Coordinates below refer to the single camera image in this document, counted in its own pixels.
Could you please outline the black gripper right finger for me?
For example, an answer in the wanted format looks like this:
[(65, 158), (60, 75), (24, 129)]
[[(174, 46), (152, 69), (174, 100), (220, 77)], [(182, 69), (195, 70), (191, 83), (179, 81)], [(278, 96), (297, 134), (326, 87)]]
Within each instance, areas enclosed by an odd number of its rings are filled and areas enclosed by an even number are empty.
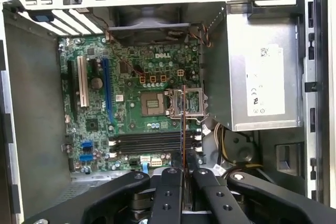
[(225, 185), (207, 168), (192, 176), (217, 223), (335, 223), (335, 209), (249, 173), (231, 172)]

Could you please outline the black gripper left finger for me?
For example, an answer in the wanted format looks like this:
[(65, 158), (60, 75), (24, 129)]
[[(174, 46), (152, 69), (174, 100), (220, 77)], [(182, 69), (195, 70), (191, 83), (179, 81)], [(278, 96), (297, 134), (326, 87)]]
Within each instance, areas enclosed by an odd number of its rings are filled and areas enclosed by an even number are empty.
[(183, 173), (166, 168), (156, 187), (144, 172), (129, 172), (50, 207), (25, 223), (181, 223)]

